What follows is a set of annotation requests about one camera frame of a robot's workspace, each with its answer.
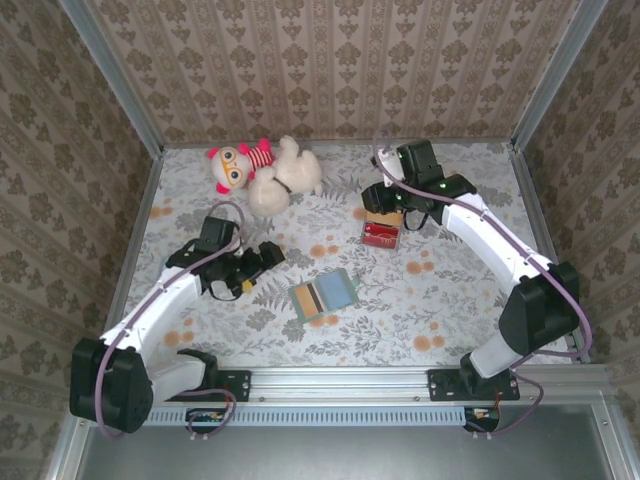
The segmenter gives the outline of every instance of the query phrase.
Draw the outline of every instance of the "floral tablecloth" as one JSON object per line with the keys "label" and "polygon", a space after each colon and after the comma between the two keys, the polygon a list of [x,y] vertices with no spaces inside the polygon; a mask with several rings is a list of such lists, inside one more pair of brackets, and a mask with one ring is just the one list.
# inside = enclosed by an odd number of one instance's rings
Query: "floral tablecloth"
{"label": "floral tablecloth", "polygon": [[[467,176],[495,214],[534,245],[509,148],[499,143],[434,145],[446,174]],[[312,150],[324,173],[320,197],[295,195],[284,214],[265,219],[250,214],[246,191],[234,194],[247,215],[245,245],[272,240],[282,247],[286,262],[236,302],[204,296],[175,319],[157,357],[189,346],[214,353],[225,367],[452,365],[494,333],[507,297],[482,260],[455,235],[430,220],[419,232],[403,232],[397,252],[360,244],[360,192],[381,178],[369,163],[370,147]],[[165,152],[127,312],[157,280],[166,257],[197,237],[219,198],[204,154],[196,149]],[[224,207],[216,214],[235,218]],[[289,287],[340,267],[360,276],[359,304],[301,324]],[[566,350],[566,342],[554,348]]]}

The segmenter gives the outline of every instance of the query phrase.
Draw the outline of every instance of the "color swatch card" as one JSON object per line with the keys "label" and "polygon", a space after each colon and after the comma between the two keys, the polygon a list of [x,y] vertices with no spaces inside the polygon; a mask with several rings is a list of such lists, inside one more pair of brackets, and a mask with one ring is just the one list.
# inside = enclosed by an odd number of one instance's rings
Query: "color swatch card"
{"label": "color swatch card", "polygon": [[289,295],[302,323],[358,302],[358,294],[344,268],[291,287]]}

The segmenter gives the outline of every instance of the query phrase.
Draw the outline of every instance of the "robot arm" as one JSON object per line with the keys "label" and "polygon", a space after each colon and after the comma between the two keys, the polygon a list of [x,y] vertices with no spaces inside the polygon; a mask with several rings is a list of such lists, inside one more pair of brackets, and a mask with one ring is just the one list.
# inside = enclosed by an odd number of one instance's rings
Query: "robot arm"
{"label": "robot arm", "polygon": [[[455,233],[494,272],[509,295],[498,321],[498,332],[484,345],[461,359],[460,377],[470,396],[482,390],[485,380],[505,371],[518,360],[578,327],[575,312],[528,260],[535,260],[574,297],[578,298],[578,274],[568,263],[554,265],[527,246],[488,209],[476,188],[461,175],[445,178],[429,141],[381,149],[379,157],[394,178],[440,197],[455,198],[481,210],[478,216],[455,204],[445,204],[407,193],[385,181],[362,193],[365,208],[373,213],[418,210]],[[529,256],[525,259],[486,221],[495,220]]]}
{"label": "robot arm", "polygon": [[[216,387],[215,356],[184,349],[167,361],[154,365],[151,354],[177,315],[195,303],[212,284],[224,282],[234,298],[255,285],[265,271],[284,261],[280,248],[263,242],[259,252],[241,251],[219,255],[192,269],[232,241],[238,226],[214,217],[205,219],[200,237],[175,252],[150,292],[120,323],[99,340],[83,338],[73,350],[71,361],[71,413],[96,419],[95,391],[98,371],[109,348],[114,349],[102,381],[101,406],[106,425],[127,433],[146,420],[154,403],[187,390]],[[175,281],[177,274],[191,269]],[[132,317],[137,320],[130,324]]]}

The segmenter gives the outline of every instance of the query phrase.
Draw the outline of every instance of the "patterned wallpaper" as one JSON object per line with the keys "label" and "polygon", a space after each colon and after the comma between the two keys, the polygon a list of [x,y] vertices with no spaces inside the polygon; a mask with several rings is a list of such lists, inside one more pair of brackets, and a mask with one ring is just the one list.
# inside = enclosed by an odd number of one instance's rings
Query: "patterned wallpaper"
{"label": "patterned wallpaper", "polygon": [[578,0],[91,0],[166,144],[509,137]]}
{"label": "patterned wallpaper", "polygon": [[150,158],[55,1],[0,1],[0,478],[37,478]]}
{"label": "patterned wallpaper", "polygon": [[640,2],[608,2],[525,155],[640,438]]}

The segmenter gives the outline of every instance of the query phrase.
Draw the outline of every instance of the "small box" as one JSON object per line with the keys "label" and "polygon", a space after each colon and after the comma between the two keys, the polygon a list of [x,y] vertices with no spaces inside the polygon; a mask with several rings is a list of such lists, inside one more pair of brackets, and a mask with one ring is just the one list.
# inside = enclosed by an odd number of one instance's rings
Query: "small box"
{"label": "small box", "polygon": [[370,247],[396,250],[400,245],[403,214],[400,212],[379,213],[367,212],[362,227],[362,243]]}

